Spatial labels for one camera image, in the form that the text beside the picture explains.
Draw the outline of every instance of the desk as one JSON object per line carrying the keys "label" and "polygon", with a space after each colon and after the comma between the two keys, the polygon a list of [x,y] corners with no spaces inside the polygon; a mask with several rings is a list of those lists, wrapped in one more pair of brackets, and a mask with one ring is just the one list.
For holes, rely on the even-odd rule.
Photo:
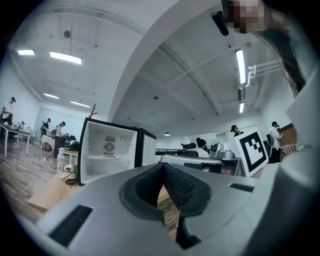
{"label": "desk", "polygon": [[70,165],[72,165],[72,161],[71,161],[72,156],[75,156],[75,157],[78,156],[78,151],[64,150],[63,153],[66,155],[70,155]]}
{"label": "desk", "polygon": [[13,132],[18,134],[17,136],[17,140],[16,140],[16,148],[19,148],[19,135],[25,135],[28,137],[28,140],[26,142],[26,154],[28,155],[29,153],[29,142],[30,142],[30,136],[31,133],[22,131],[22,130],[15,130],[15,129],[11,129],[7,126],[5,126],[2,122],[0,122],[0,127],[5,129],[5,139],[4,139],[4,156],[7,157],[7,147],[8,147],[8,134],[9,132]]}
{"label": "desk", "polygon": [[53,138],[51,138],[49,136],[42,135],[42,137],[41,137],[41,145],[42,145],[42,143],[48,143],[51,146],[52,150],[55,149],[55,143],[56,142],[55,142],[55,140]]}
{"label": "desk", "polygon": [[[64,172],[64,176],[69,175],[69,172]],[[74,175],[70,175],[67,179],[73,179]],[[59,178],[56,173],[46,184],[44,184],[29,200],[28,204],[32,207],[45,212],[63,199],[71,196],[74,192],[81,189],[78,185],[68,185],[66,180]]]}

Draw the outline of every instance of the mini fridge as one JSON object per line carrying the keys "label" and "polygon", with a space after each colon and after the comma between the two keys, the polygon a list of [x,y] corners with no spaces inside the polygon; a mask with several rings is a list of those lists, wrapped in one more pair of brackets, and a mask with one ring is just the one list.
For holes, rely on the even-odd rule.
{"label": "mini fridge", "polygon": [[78,184],[156,163],[156,137],[142,128],[86,118],[78,152]]}

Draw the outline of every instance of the ceiling lamp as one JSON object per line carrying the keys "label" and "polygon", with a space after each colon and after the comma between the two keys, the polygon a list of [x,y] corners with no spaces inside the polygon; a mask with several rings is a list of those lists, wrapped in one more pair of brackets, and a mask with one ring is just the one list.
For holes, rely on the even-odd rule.
{"label": "ceiling lamp", "polygon": [[54,95],[51,95],[51,94],[47,94],[47,93],[44,93],[44,95],[47,96],[47,97],[55,98],[55,99],[59,100],[59,97],[57,97],[57,96],[54,96]]}
{"label": "ceiling lamp", "polygon": [[86,108],[90,108],[90,106],[89,106],[89,105],[85,105],[85,104],[82,104],[82,103],[79,103],[79,102],[75,102],[75,101],[72,101],[72,100],[70,100],[70,102],[71,102],[71,103],[73,103],[73,104],[77,104],[77,105],[80,105],[80,106],[86,107]]}
{"label": "ceiling lamp", "polygon": [[241,102],[240,104],[240,109],[239,109],[239,113],[242,113],[245,109],[245,103],[244,102]]}
{"label": "ceiling lamp", "polygon": [[71,55],[62,54],[62,53],[58,53],[58,52],[50,51],[50,56],[51,56],[51,58],[64,60],[64,61],[67,61],[67,62],[73,62],[73,63],[77,63],[77,64],[81,64],[82,63],[82,59],[81,58],[74,57],[74,56],[71,56]]}
{"label": "ceiling lamp", "polygon": [[244,51],[239,49],[235,51],[236,58],[238,60],[239,73],[240,73],[240,84],[246,82],[246,66],[245,66],[245,56]]}
{"label": "ceiling lamp", "polygon": [[34,50],[18,50],[19,55],[35,55]]}

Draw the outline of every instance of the plastic bottle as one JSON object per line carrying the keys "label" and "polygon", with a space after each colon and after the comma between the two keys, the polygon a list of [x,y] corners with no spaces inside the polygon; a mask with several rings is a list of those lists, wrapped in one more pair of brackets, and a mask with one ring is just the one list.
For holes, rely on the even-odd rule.
{"label": "plastic bottle", "polygon": [[59,178],[65,177],[65,155],[64,155],[64,148],[61,147],[59,149],[59,154],[56,159],[56,170],[58,172]]}

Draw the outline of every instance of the person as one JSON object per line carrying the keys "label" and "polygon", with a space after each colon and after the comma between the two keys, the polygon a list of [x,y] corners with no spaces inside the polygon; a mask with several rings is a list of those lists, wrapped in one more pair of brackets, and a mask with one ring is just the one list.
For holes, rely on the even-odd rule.
{"label": "person", "polygon": [[[1,122],[2,123],[5,123],[5,122],[8,122],[10,123],[10,113],[11,113],[11,109],[12,109],[12,104],[16,102],[16,99],[15,97],[12,97],[11,100],[9,102],[7,102],[6,104],[4,104],[3,108],[2,108],[2,111],[1,111]],[[3,140],[3,137],[4,137],[4,132],[5,132],[5,129],[3,129],[1,127],[1,132],[0,132],[0,140]]]}
{"label": "person", "polygon": [[272,148],[272,163],[279,163],[280,162],[280,140],[284,137],[284,134],[282,133],[279,135],[279,132],[277,130],[278,124],[277,122],[272,122],[272,127],[269,130],[269,134],[271,137],[271,148]]}
{"label": "person", "polygon": [[66,126],[65,122],[61,122],[57,127],[56,127],[56,133],[54,137],[54,150],[53,150],[53,158],[57,158],[59,149],[61,148],[61,136],[62,136],[62,128]]}
{"label": "person", "polygon": [[197,138],[197,139],[196,139],[196,143],[197,143],[198,147],[197,147],[197,148],[194,148],[194,149],[192,149],[192,150],[198,152],[198,157],[199,157],[199,158],[209,158],[208,152],[206,152],[206,151],[204,150],[207,142],[206,142],[204,139]]}
{"label": "person", "polygon": [[234,137],[237,137],[237,136],[239,136],[241,134],[244,134],[244,132],[240,131],[236,125],[232,125],[231,126],[230,132],[234,132]]}
{"label": "person", "polygon": [[[49,123],[51,123],[51,119],[50,119],[50,118],[48,118],[48,119],[46,120],[46,122],[43,124],[42,130],[41,130],[41,137],[40,137],[40,138],[42,138],[43,135],[47,135],[47,131],[49,131]],[[42,149],[44,146],[45,146],[45,143],[40,144],[40,147],[39,147],[39,148]]]}

